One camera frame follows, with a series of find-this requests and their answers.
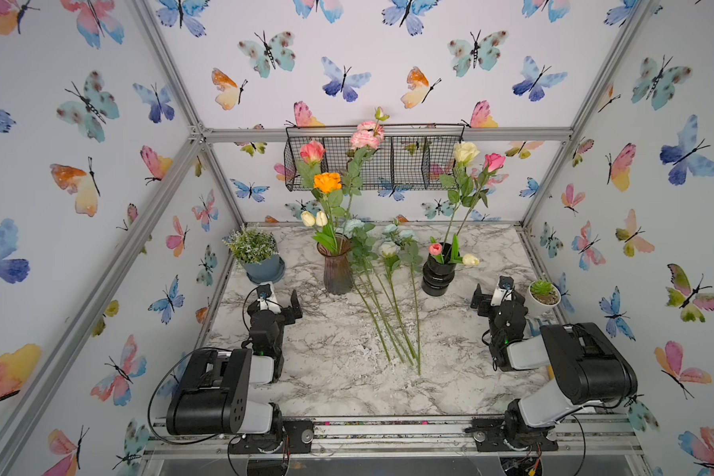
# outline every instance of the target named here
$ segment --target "glass vase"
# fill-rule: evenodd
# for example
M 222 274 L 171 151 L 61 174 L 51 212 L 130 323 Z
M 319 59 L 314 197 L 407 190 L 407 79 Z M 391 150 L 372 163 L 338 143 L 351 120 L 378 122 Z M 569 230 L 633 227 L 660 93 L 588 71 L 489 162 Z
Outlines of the glass vase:
M 326 291 L 346 294 L 352 289 L 352 268 L 346 260 L 346 253 L 352 248 L 352 244 L 343 234 L 337 234 L 336 240 L 341 244 L 341 253 L 332 254 L 320 243 L 317 244 L 317 251 L 325 257 L 323 283 Z

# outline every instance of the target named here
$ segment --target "potted plant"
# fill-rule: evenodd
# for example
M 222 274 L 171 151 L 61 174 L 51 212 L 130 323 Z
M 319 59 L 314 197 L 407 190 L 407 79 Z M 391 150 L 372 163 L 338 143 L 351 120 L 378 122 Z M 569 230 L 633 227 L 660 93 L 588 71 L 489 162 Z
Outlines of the potted plant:
M 286 262 L 278 254 L 278 245 L 272 233 L 244 226 L 226 238 L 222 238 L 233 252 L 235 259 L 246 270 L 246 276 L 254 284 L 283 278 Z
M 526 293 L 526 302 L 524 303 L 529 309 L 529 315 L 539 316 L 545 311 L 549 311 L 560 302 L 560 292 L 549 281 L 534 281 L 529 286 L 529 291 Z

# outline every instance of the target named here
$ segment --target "ribbed black vase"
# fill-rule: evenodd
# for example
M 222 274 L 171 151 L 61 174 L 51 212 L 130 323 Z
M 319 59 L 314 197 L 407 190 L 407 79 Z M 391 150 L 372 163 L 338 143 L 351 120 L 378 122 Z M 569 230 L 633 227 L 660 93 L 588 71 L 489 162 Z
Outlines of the ribbed black vase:
M 452 245 L 444 243 L 441 249 L 441 255 L 445 261 L 449 261 L 452 254 Z M 429 296 L 441 296 L 447 292 L 447 287 L 455 278 L 455 264 L 440 264 L 429 253 L 426 259 L 426 264 L 423 265 L 423 281 L 420 287 Z

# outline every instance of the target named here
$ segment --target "white pot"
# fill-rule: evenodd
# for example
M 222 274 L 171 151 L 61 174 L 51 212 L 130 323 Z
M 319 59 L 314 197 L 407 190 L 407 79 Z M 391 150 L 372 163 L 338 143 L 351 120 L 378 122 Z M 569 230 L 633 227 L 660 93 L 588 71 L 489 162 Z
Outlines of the white pot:
M 536 318 L 540 315 L 542 315 L 545 311 L 549 311 L 555 306 L 560 304 L 560 292 L 558 289 L 553 285 L 553 291 L 558 294 L 558 302 L 556 302 L 553 305 L 547 305 L 539 302 L 532 296 L 532 284 L 529 284 L 529 287 L 526 289 L 526 296 L 524 297 L 524 305 L 529 309 L 528 315 Z

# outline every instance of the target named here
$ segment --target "wire basket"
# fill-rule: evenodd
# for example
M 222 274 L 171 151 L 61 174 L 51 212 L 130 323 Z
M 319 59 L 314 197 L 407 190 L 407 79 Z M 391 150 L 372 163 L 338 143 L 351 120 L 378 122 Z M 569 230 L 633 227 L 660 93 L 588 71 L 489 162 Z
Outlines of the wire basket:
M 443 190 L 439 175 L 449 174 L 455 159 L 452 149 L 463 138 L 464 125 L 445 124 L 443 129 L 434 128 L 434 134 L 407 135 L 407 127 L 413 124 L 384 126 L 384 141 L 373 157 L 362 165 L 362 190 Z M 414 126 L 427 127 L 426 124 Z M 392 133 L 392 128 L 403 127 Z M 349 138 L 357 126 L 334 126 L 317 128 L 286 129 L 288 140 L 283 150 L 283 160 L 288 171 L 286 187 L 290 191 L 309 190 L 301 185 L 301 176 L 296 172 L 299 150 L 310 141 L 317 141 L 325 147 L 321 162 L 322 172 L 346 174 L 349 157 Z M 296 129 L 296 135 L 289 133 Z M 303 136 L 301 131 L 307 129 Z

